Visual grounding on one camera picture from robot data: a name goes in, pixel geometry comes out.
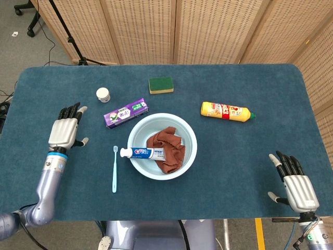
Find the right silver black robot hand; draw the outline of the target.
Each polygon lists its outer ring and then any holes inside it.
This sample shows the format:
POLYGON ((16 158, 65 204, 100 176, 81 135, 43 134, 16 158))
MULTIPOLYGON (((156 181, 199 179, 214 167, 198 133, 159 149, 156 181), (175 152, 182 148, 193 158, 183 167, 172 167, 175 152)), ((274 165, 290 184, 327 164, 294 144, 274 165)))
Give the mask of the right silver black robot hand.
POLYGON ((297 213, 315 212, 319 208, 319 201, 312 182, 304 173, 300 162, 294 156, 287 156, 280 151, 277 155, 269 154, 285 188, 287 197, 277 196, 268 192, 268 196, 276 203, 285 204, 297 213))

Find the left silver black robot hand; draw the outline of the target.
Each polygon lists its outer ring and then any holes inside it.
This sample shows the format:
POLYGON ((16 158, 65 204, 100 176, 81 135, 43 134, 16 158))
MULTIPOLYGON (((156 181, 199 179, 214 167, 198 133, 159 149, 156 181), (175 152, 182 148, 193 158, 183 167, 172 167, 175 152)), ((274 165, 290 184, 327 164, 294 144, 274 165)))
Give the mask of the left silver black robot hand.
POLYGON ((80 102, 60 110, 58 118, 54 121, 48 139, 49 151, 65 154, 73 147, 85 146, 89 138, 76 139, 78 126, 87 106, 80 106, 80 102))

